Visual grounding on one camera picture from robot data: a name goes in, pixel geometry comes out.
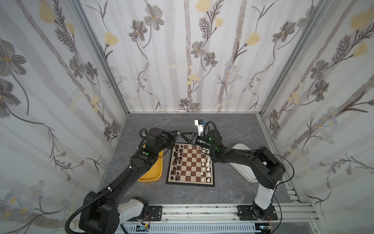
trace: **cable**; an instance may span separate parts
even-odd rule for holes
[[[75,232],[73,230],[70,229],[70,223],[72,222],[72,220],[80,213],[82,212],[82,210],[84,210],[85,208],[87,208],[89,205],[91,205],[92,203],[98,201],[99,199],[101,199],[103,196],[107,195],[108,193],[112,192],[112,190],[114,188],[116,188],[118,185],[120,185],[123,181],[125,181],[127,179],[127,177],[130,175],[132,171],[132,167],[130,166],[126,172],[126,174],[117,182],[115,183],[111,188],[108,187],[108,189],[106,191],[104,191],[103,193],[101,193],[100,195],[98,195],[97,197],[95,197],[94,199],[92,199],[91,201],[87,202],[86,204],[84,204],[83,206],[81,206],[78,210],[76,210],[67,220],[66,220],[66,223],[65,223],[65,232],[67,234],[82,234],[82,233],[78,233],[78,232]]]
[[[119,226],[121,227],[121,229],[122,229],[122,231],[123,231],[124,234],[129,234],[129,233],[125,230],[123,224],[121,224],[121,225],[119,225]]]
[[[279,224],[278,224],[278,226],[270,233],[270,234],[272,234],[272,233],[274,233],[277,229],[278,229],[278,227],[281,225],[280,223],[282,222],[282,208],[281,208],[281,206],[280,206],[280,204],[279,204],[279,202],[278,202],[278,199],[273,195],[273,197],[275,198],[275,200],[277,201],[277,203],[278,203],[278,206],[279,206],[279,210],[280,210],[280,221],[279,221]]]

